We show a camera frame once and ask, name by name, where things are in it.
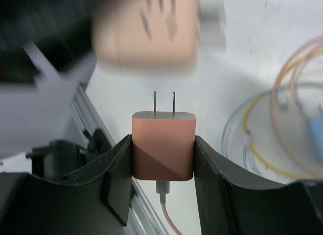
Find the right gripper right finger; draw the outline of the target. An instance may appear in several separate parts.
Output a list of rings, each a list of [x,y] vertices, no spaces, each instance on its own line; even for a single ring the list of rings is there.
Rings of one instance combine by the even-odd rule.
[[[202,234],[322,234],[321,180],[268,180],[222,156],[199,136],[194,156]]]

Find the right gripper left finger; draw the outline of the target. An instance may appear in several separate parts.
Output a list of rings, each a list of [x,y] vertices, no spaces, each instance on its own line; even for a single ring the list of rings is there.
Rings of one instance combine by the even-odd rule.
[[[50,181],[1,173],[1,234],[122,234],[132,185],[132,137]]]

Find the orange-pink charger plug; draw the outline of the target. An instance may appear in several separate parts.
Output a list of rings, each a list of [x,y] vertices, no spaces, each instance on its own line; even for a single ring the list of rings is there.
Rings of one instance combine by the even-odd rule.
[[[133,176],[188,181],[193,177],[196,116],[190,112],[139,111],[132,115]]]

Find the light blue charger plug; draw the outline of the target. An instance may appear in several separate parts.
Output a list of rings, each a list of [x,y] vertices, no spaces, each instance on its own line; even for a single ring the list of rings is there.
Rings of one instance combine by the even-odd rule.
[[[323,159],[323,119],[322,116],[316,116],[307,120],[307,126],[311,134],[312,142],[320,162]]]

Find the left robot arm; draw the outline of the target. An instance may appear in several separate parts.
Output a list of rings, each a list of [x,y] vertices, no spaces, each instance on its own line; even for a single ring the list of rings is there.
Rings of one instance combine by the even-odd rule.
[[[95,65],[91,23],[105,0],[1,0],[1,156],[59,136]]]

